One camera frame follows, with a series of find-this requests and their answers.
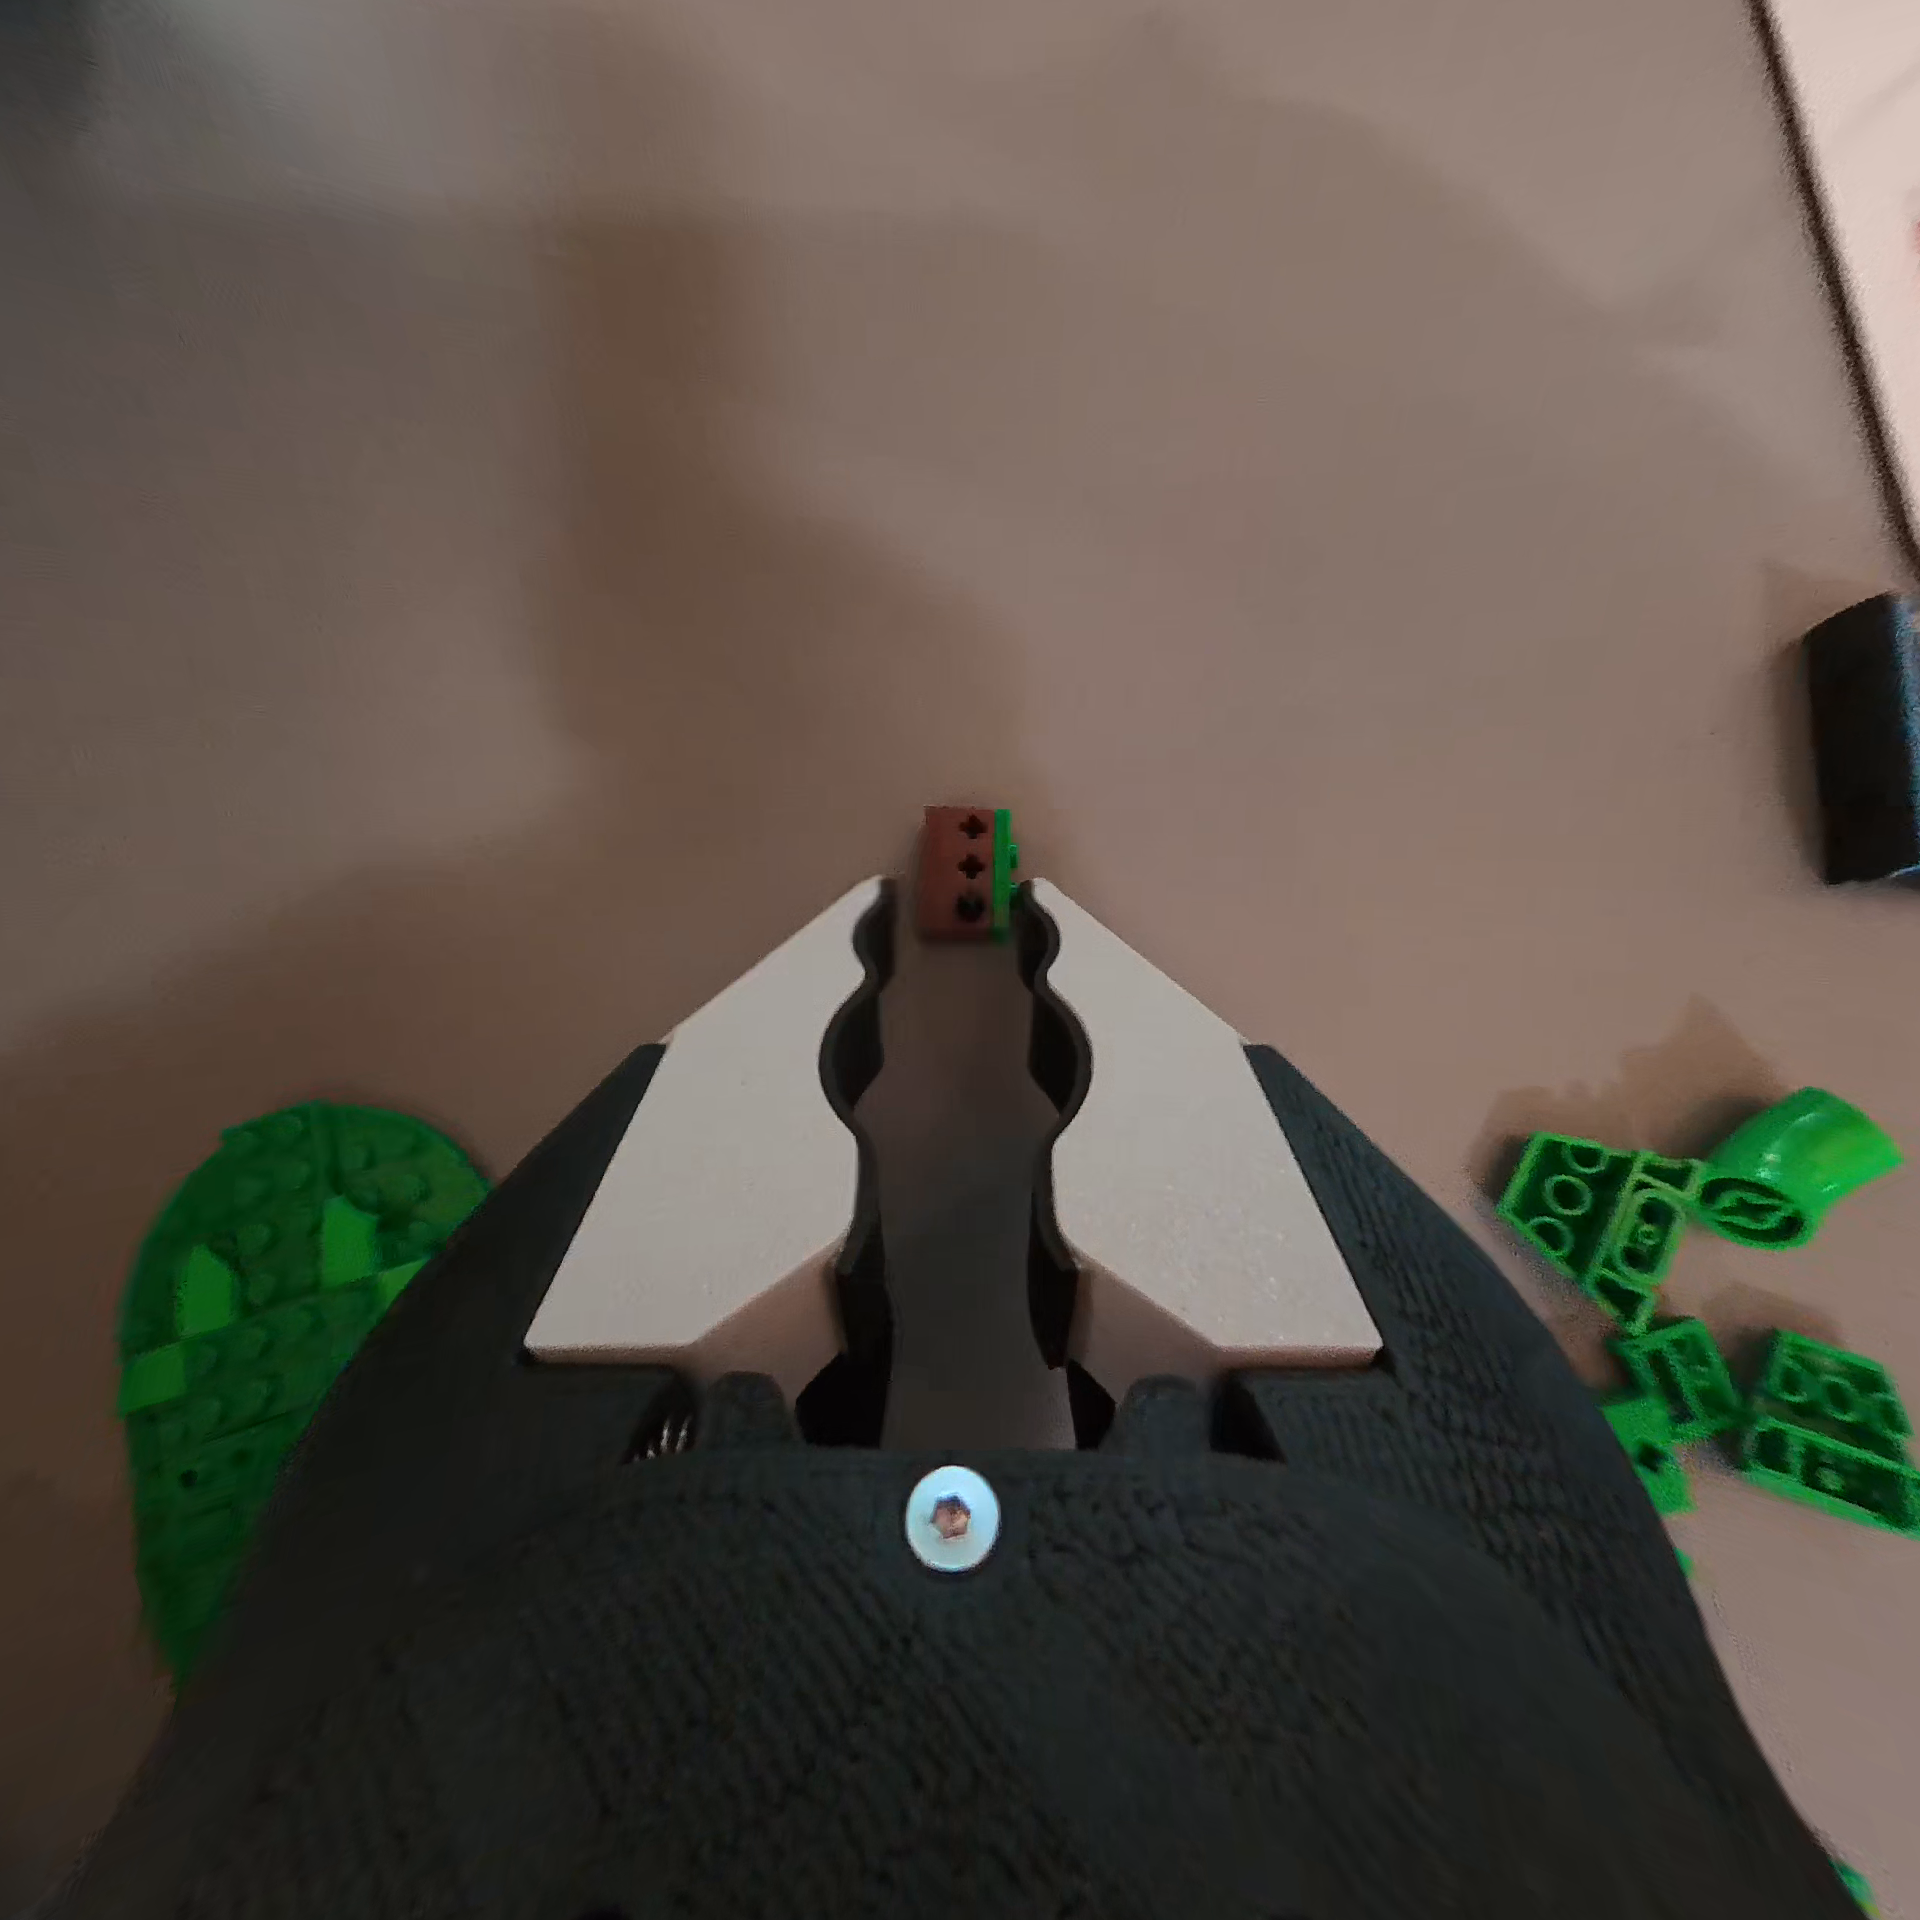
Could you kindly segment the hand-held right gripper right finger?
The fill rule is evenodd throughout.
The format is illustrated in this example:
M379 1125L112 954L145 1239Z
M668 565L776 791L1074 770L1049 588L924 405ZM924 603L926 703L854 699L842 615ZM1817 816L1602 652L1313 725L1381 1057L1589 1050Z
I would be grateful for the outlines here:
M1049 878L1023 881L1039 1142L1026 1315L1049 1372L1138 1378L1365 1372L1374 1315L1250 1044Z

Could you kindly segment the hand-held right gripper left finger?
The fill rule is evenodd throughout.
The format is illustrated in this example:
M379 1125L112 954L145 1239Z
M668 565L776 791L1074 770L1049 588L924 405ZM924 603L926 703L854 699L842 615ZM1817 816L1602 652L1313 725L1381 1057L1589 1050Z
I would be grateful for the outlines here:
M851 1245L858 1152L827 1094L827 1027L869 980L858 878L660 1050L596 1194L526 1325L552 1367L770 1373L798 1401L842 1353L832 1260Z

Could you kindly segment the brown technic brick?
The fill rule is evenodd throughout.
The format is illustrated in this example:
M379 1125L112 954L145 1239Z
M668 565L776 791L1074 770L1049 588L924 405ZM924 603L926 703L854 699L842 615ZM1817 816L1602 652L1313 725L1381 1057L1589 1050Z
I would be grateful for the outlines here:
M924 939L992 939L996 812L971 800L924 807L913 922Z

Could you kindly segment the grey desk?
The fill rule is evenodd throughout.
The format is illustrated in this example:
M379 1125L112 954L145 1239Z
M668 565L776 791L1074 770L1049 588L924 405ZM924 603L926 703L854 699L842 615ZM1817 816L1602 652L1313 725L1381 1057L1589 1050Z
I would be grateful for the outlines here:
M1799 1082L1672 1304L1913 1401L1913 582L1747 4L3 7L3 1917L165 1712L115 1300L221 1125L507 1175L924 800L1490 1216Z

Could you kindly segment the pile of small green bricks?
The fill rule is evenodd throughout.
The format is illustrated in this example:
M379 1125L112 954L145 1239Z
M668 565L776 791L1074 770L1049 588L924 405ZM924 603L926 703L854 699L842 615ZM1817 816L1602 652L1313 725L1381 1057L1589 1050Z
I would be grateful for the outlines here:
M1719 1445L1739 1479L1891 1537L1920 1532L1913 1423L1891 1372L1811 1330L1767 1330L1747 1378L1706 1325L1669 1315L1684 1230L1799 1249L1905 1155L1862 1108L1794 1090L1709 1155L1659 1155L1531 1133L1501 1220L1610 1317L1624 1373L1602 1414L1661 1517L1693 1507L1684 1452Z

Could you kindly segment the black battery with blue edge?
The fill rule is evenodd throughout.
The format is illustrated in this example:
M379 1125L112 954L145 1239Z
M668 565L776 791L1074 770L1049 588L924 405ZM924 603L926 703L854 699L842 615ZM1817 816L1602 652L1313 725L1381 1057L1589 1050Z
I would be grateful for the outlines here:
M1799 635L1821 878L1920 872L1920 607L1876 591Z

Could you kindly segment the white tray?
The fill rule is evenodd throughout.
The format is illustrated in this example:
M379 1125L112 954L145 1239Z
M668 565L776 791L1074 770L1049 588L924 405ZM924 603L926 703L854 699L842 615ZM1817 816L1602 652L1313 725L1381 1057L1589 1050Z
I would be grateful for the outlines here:
M1811 253L1905 578L1920 568L1920 7L1758 0Z

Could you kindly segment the round green base plate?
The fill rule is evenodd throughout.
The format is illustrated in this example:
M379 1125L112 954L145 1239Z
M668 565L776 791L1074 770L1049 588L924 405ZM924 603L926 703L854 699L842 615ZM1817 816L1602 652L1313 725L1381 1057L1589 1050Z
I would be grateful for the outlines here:
M433 1124L319 1097L223 1125L156 1208L115 1317L115 1420L173 1684L319 1401L485 1191Z

